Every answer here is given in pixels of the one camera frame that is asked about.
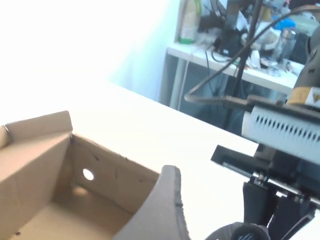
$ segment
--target black mount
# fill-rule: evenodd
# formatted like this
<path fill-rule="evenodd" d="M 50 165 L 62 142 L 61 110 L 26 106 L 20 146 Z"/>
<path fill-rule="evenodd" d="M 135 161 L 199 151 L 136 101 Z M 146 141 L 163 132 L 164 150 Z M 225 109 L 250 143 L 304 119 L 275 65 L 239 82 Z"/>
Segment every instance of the black mount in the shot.
<path fill-rule="evenodd" d="M 218 145 L 211 160 L 249 177 L 243 184 L 244 223 L 266 226 L 271 240 L 289 240 L 320 208 L 320 176 L 309 171 L 320 171 L 314 163 L 264 145 L 254 156 Z"/>

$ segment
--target white shelf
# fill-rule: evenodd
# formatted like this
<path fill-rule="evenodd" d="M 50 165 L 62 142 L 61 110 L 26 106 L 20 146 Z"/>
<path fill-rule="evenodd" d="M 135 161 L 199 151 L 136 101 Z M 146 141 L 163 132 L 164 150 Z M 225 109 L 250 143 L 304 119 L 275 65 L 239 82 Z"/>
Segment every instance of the white shelf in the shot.
<path fill-rule="evenodd" d="M 207 67 L 205 50 L 204 48 L 200 48 L 199 46 L 173 43 L 167 48 L 167 53 L 177 58 Z M 224 63 L 216 62 L 215 60 L 213 60 L 209 51 L 207 53 L 209 67 L 211 69 L 218 71 L 225 65 Z M 223 73 L 233 76 L 235 74 L 235 70 L 236 66 L 231 65 Z M 245 69 L 242 79 L 247 82 L 289 95 L 297 81 L 297 76 L 291 72 L 283 72 L 280 77 L 275 77 L 268 75 L 263 69 Z"/>

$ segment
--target white wall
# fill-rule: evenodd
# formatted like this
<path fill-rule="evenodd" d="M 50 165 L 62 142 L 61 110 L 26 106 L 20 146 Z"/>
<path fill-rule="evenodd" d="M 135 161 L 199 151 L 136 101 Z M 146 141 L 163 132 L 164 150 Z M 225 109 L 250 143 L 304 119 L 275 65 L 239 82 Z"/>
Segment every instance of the white wall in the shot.
<path fill-rule="evenodd" d="M 112 81 L 156 99 L 178 6 L 178 0 L 0 1 L 0 80 L 61 85 L 66 76 L 77 83 L 85 75 L 88 84 Z"/>

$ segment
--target blue object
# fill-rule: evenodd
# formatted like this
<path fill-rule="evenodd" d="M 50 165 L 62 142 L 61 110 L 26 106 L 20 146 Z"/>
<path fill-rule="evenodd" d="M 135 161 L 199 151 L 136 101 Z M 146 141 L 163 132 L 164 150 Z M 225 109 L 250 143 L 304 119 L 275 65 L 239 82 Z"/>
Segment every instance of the blue object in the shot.
<path fill-rule="evenodd" d="M 278 16 L 272 16 L 274 20 L 278 19 Z M 295 21 L 290 18 L 285 18 L 282 21 L 278 22 L 273 29 L 282 31 L 283 29 L 292 29 L 296 27 Z"/>

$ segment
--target metal rod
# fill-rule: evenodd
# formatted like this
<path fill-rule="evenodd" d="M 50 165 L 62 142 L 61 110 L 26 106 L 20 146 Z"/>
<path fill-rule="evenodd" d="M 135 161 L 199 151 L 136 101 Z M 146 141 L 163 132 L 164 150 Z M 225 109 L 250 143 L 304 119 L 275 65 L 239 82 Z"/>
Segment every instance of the metal rod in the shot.
<path fill-rule="evenodd" d="M 246 42 L 248 43 L 250 40 L 252 40 L 255 36 L 255 32 L 256 32 L 256 25 L 259 19 L 259 14 L 260 14 L 260 10 L 261 7 L 263 5 L 264 0 L 256 0 L 255 1 L 255 5 L 254 5 L 254 9 L 253 9 L 253 14 L 252 14 L 252 20 L 250 23 L 250 29 L 249 29 L 249 33 L 247 35 L 246 38 Z M 235 79 L 235 83 L 233 85 L 232 88 L 232 92 L 231 92 L 231 96 L 232 97 L 236 97 L 239 93 L 239 88 L 240 88 L 240 82 L 242 79 L 242 75 L 244 73 L 244 69 L 246 67 L 246 61 L 247 58 L 249 57 L 249 54 L 251 52 L 250 47 L 243 53 L 243 55 L 240 57 L 240 62 L 238 65 L 238 73 L 236 75 L 236 79 Z M 228 109 L 226 112 L 226 116 L 224 119 L 224 123 L 223 123 L 223 129 L 226 130 L 227 127 L 229 126 L 230 123 L 230 118 L 231 118 L 231 114 L 232 114 L 232 109 Z"/>

